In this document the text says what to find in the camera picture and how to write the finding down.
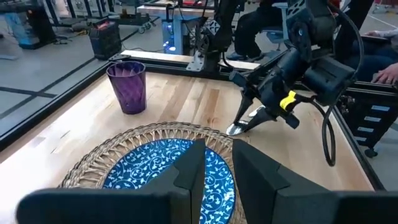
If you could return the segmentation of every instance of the purple glass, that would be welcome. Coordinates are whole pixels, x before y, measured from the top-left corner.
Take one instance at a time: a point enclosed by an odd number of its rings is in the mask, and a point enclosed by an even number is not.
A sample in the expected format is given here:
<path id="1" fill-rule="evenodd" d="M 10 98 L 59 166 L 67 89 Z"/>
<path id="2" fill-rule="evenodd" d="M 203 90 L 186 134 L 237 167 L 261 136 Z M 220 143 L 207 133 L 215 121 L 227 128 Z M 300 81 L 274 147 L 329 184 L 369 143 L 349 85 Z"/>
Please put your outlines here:
<path id="1" fill-rule="evenodd" d="M 116 63 L 111 65 L 106 73 L 123 113 L 138 114 L 146 109 L 146 77 L 143 63 Z"/>

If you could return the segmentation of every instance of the woven placemat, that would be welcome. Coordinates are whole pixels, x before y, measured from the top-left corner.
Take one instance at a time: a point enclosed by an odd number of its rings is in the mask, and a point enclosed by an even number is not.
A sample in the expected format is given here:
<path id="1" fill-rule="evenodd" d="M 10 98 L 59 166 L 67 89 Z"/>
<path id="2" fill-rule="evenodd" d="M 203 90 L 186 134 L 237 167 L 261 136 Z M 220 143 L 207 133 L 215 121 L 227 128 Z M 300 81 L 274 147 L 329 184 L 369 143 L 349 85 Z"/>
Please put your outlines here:
<path id="1" fill-rule="evenodd" d="M 219 154 L 234 175 L 232 139 L 211 128 L 179 122 L 154 123 L 130 129 L 95 147 L 68 172 L 59 187 L 84 187 L 101 189 L 105 178 L 114 165 L 131 150 L 151 141 L 181 138 L 196 140 L 204 138 L 206 146 Z M 229 220 L 231 224 L 246 223 L 235 183 L 235 208 Z"/>

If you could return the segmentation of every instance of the wooden table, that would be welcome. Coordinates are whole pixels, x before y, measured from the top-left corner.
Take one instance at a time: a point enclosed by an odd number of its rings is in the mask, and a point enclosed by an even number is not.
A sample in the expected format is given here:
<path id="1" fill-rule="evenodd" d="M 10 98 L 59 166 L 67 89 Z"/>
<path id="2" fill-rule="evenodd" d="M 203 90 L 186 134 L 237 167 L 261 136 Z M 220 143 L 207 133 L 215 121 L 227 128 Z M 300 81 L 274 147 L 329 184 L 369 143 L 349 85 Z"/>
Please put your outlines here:
<path id="1" fill-rule="evenodd" d="M 187 61 L 190 57 L 125 51 L 142 57 Z M 235 62 L 254 68 L 253 63 Z M 225 131 L 237 112 L 241 94 L 230 82 L 147 73 L 147 109 L 123 114 L 104 75 L 85 91 L 0 153 L 0 223 L 14 222 L 18 201 L 36 189 L 56 187 L 73 165 L 103 141 L 127 129 L 159 121 L 183 121 Z M 259 106 L 257 101 L 252 110 Z M 372 190 L 335 118 L 336 166 L 326 164 L 321 142 L 322 117 L 300 104 L 296 129 L 284 121 L 268 122 L 239 138 L 304 177 L 331 190 Z"/>
<path id="2" fill-rule="evenodd" d="M 166 20 L 166 4 L 175 5 L 172 1 L 160 0 L 155 2 L 156 4 L 164 4 L 164 6 L 139 6 L 137 11 L 142 14 L 149 14 L 151 16 L 159 16 L 162 20 Z M 169 11 L 169 19 L 172 22 L 162 21 L 163 29 L 163 42 L 164 53 L 183 55 L 183 36 L 189 35 L 187 27 L 183 24 L 187 21 L 191 21 L 201 17 L 203 9 L 190 9 L 190 8 L 176 8 Z M 214 10 L 206 9 L 204 16 L 213 17 Z M 173 38 L 170 38 L 169 27 L 171 26 Z"/>

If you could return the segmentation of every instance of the gray floor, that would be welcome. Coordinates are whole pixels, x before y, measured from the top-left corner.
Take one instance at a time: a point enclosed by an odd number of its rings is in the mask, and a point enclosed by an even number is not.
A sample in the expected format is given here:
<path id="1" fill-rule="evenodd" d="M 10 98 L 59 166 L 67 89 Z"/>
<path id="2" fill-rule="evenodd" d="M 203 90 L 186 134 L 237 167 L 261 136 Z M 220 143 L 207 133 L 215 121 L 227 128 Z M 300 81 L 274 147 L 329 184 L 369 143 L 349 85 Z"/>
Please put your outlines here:
<path id="1" fill-rule="evenodd" d="M 255 4 L 246 5 L 246 12 L 250 12 L 256 7 Z M 370 14 L 361 32 L 394 29 L 398 27 L 397 18 L 398 16 L 392 14 Z M 160 21 L 158 20 L 156 24 L 159 26 L 152 28 L 145 34 L 136 34 L 130 37 L 124 42 L 124 47 L 127 49 L 141 47 L 150 51 L 162 49 Z M 136 27 L 121 26 L 121 37 L 127 36 L 134 29 Z M 7 35 L 7 26 L 1 17 L 0 33 Z M 265 34 L 257 35 L 256 42 L 264 52 L 275 50 L 277 47 L 269 42 Z M 233 46 L 229 48 L 228 53 L 232 51 Z M 93 58 L 93 51 L 87 36 L 76 37 L 68 45 L 47 45 L 37 50 L 21 50 L 11 36 L 6 36 L 5 39 L 0 39 L 0 54 L 11 54 L 19 57 L 14 61 L 0 60 L 0 88 L 7 87 L 12 88 L 12 90 L 46 93 L 43 97 L 0 91 L 0 136 L 41 109 L 52 100 L 52 97 L 65 92 L 105 63 L 93 60 L 79 71 L 70 74 L 62 82 L 49 86 L 71 70 Z M 380 150 L 379 155 L 369 159 L 387 190 L 398 190 L 398 175 L 396 175 L 398 170 L 397 145 L 398 131 L 391 128 L 376 146 Z"/>

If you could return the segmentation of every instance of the blue patterned plate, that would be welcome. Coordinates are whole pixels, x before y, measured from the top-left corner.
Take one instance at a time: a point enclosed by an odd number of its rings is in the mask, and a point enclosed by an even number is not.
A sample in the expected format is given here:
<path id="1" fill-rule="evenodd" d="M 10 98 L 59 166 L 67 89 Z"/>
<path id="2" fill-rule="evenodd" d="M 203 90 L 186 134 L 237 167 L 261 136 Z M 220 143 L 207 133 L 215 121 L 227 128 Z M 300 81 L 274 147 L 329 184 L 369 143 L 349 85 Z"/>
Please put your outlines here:
<path id="1" fill-rule="evenodd" d="M 168 168 L 193 141 L 162 139 L 143 144 L 122 157 L 105 179 L 105 189 L 138 189 Z M 213 150 L 205 152 L 205 189 L 201 224 L 229 222 L 235 204 L 232 173 L 223 158 Z"/>

